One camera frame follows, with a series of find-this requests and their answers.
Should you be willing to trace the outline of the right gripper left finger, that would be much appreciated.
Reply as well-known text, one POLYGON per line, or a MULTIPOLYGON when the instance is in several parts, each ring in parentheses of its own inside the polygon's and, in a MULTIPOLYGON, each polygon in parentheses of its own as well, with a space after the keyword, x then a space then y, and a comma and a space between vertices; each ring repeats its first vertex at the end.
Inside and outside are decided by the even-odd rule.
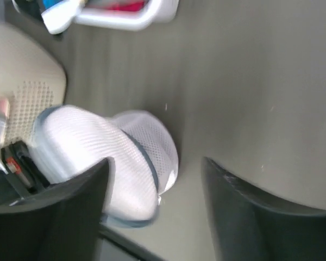
POLYGON ((93 260, 108 180, 103 159, 66 182, 0 206, 0 260, 93 260))

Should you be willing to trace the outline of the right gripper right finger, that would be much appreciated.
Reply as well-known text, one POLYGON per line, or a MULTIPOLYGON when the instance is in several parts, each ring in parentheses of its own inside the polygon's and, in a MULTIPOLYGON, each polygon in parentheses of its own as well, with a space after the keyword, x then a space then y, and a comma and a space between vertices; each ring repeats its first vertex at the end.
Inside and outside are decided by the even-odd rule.
POLYGON ((202 160, 217 260, 326 260, 326 210, 276 197, 202 160))

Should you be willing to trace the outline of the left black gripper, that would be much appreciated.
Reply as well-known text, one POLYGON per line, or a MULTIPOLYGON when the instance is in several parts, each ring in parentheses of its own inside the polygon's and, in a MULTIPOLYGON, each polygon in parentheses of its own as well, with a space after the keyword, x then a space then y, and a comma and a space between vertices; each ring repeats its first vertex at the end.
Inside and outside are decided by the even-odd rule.
POLYGON ((24 141, 3 147, 1 159, 5 171, 0 170, 0 205, 14 204, 50 186, 34 164, 24 141))

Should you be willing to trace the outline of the white mesh laundry bag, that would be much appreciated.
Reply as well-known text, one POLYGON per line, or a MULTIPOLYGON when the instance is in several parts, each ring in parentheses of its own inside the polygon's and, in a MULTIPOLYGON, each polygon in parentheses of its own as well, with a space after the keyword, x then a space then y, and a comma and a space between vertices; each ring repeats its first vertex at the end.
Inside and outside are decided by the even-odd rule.
POLYGON ((160 196, 175 184, 179 171, 169 131, 144 110, 102 117, 73 105, 47 108, 34 121, 29 152, 51 184, 108 160, 102 219, 122 227, 152 223, 160 196))

